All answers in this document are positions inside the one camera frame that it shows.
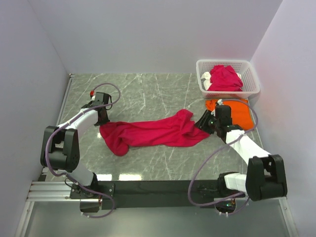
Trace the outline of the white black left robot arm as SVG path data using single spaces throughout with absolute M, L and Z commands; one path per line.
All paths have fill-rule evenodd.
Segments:
M 80 183 L 82 187 L 74 185 L 74 189 L 81 191 L 87 198 L 96 197 L 101 188 L 96 174 L 80 163 L 79 138 L 91 126 L 101 126 L 110 121 L 108 109 L 104 105 L 112 103 L 111 95 L 103 92 L 93 93 L 91 98 L 76 114 L 76 121 L 48 126 L 44 130 L 40 155 L 40 163 L 46 167 L 45 150 L 48 149 L 51 168 L 55 172 L 66 173 Z

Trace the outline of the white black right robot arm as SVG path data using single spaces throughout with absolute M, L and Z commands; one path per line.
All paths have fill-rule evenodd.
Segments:
M 248 137 L 241 126 L 233 123 L 232 109 L 217 105 L 206 110 L 195 126 L 215 133 L 234 149 L 247 165 L 246 174 L 227 172 L 217 179 L 217 193 L 228 197 L 233 191 L 247 194 L 252 201 L 280 198 L 287 195 L 284 162 L 280 155 L 272 155 Z

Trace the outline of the pink t shirt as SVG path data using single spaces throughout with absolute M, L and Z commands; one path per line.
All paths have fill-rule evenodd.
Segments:
M 154 121 L 109 122 L 100 126 L 99 132 L 110 151 L 124 156 L 130 147 L 192 147 L 209 137 L 195 127 L 193 113 L 181 109 L 175 115 Z

